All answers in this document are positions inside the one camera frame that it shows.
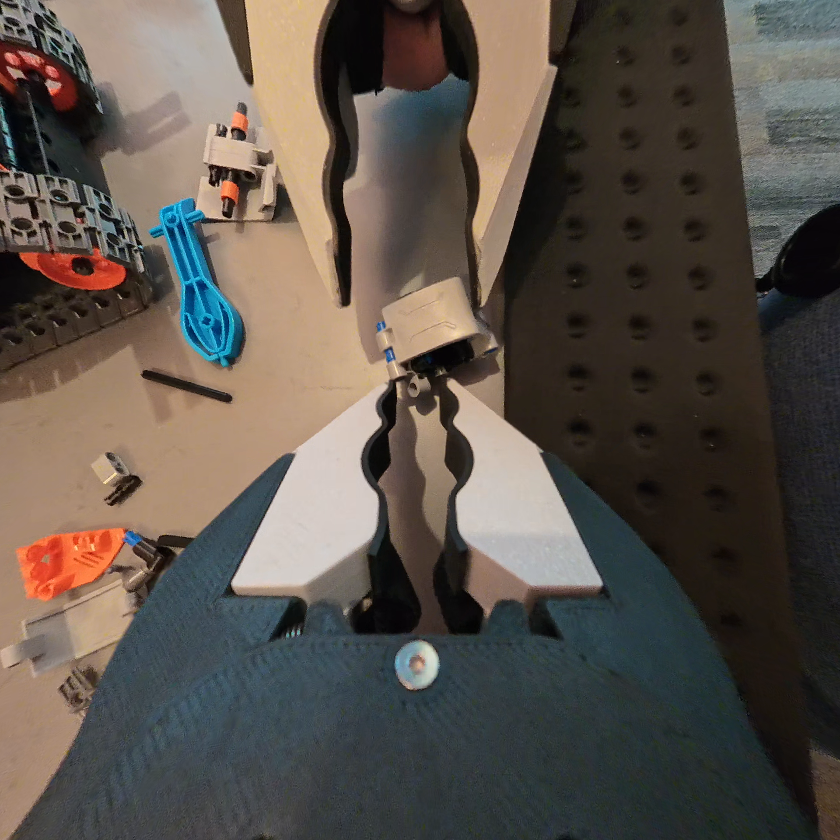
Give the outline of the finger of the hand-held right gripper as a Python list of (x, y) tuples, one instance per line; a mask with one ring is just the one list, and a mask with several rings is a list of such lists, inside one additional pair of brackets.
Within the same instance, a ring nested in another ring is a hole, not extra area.
[(460, 151), (472, 305), (482, 308), (508, 248), (557, 72), (551, 2), (459, 3), (469, 99)]
[(357, 127), (336, 1), (246, 1), (255, 98), (313, 263), (338, 308), (351, 303), (343, 189)]

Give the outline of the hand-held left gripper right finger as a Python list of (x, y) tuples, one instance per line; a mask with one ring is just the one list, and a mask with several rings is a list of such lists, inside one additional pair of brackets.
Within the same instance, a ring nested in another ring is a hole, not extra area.
[(444, 462), (455, 481), (434, 592), (449, 632), (478, 632), (503, 602), (603, 593), (602, 577), (546, 454), (464, 386), (439, 387)]

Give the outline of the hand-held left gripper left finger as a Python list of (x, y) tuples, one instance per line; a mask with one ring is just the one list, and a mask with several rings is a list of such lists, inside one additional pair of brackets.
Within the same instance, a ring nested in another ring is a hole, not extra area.
[(248, 596), (329, 601), (361, 629), (401, 632), (401, 561), (379, 484), (391, 464), (395, 383), (376, 386), (290, 455), (231, 581)]

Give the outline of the black toy wheel assembly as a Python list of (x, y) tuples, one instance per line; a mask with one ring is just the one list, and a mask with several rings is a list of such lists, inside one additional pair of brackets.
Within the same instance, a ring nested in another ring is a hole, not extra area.
[(406, 398), (417, 399), (432, 390), (434, 379), (447, 376), (456, 368), (496, 355), (501, 346), (486, 327), (475, 334), (435, 348), (409, 354), (397, 352), (394, 330), (385, 321), (378, 321), (376, 342), (385, 357), (385, 368), (391, 381), (402, 382)]

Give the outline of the black elbow connector blue pin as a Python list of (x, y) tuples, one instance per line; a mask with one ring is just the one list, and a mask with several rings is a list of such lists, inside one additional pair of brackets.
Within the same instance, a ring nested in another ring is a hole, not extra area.
[(175, 558), (173, 549), (160, 545), (152, 539), (147, 539), (133, 530), (125, 531), (123, 543), (131, 549), (135, 557), (142, 561), (143, 567), (149, 572), (158, 570)]

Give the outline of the blue brick separator tool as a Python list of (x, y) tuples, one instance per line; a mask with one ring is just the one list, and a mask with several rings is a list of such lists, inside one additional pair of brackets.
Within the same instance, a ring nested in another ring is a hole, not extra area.
[(205, 361), (228, 368), (242, 351), (244, 322), (219, 290), (204, 253), (200, 223), (205, 216), (191, 197), (163, 206), (153, 238), (164, 238), (180, 283), (182, 334)]

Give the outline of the black perforated board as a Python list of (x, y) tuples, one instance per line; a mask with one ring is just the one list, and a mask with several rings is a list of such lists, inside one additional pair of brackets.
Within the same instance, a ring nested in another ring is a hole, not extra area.
[(658, 557), (818, 838), (722, 2), (578, 2), (508, 247), (506, 415)]

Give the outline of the orange plastic panel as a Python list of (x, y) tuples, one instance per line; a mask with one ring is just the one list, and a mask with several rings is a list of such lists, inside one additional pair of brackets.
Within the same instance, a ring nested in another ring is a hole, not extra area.
[(101, 577), (123, 547), (125, 528), (53, 534), (16, 549), (28, 599), (49, 601)]

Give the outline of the large grey flat panel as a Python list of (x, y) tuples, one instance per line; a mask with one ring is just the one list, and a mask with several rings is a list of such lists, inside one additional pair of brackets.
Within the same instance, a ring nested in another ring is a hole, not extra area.
[(21, 638), (2, 648), (2, 668), (26, 665), (38, 677), (116, 644), (147, 594), (145, 587), (128, 592), (113, 582), (25, 619)]

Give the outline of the tracked toy robot vehicle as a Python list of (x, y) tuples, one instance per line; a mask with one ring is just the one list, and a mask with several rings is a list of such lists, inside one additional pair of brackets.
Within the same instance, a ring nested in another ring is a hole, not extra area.
[(91, 150), (103, 125), (75, 35), (42, 2), (2, 1), (2, 374), (152, 303), (138, 228)]

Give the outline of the dark grey beam connector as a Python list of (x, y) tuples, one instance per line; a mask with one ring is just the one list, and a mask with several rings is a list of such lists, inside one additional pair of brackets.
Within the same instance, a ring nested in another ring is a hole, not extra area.
[(98, 682), (99, 674), (95, 668), (75, 667), (59, 685), (58, 692), (71, 713), (83, 716), (91, 704)]

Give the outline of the black badge reel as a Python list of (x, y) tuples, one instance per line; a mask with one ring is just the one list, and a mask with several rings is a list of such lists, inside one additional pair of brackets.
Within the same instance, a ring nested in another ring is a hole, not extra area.
[(772, 267), (756, 279), (759, 294), (772, 290), (816, 299), (839, 288), (839, 204), (809, 217), (785, 242)]

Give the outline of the grey bracket with orange bushes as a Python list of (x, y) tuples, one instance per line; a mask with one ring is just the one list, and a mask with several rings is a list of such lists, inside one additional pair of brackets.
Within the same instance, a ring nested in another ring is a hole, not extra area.
[(211, 222), (268, 223), (277, 209), (280, 171), (267, 132), (253, 128), (240, 101), (229, 122), (210, 124), (196, 208)]

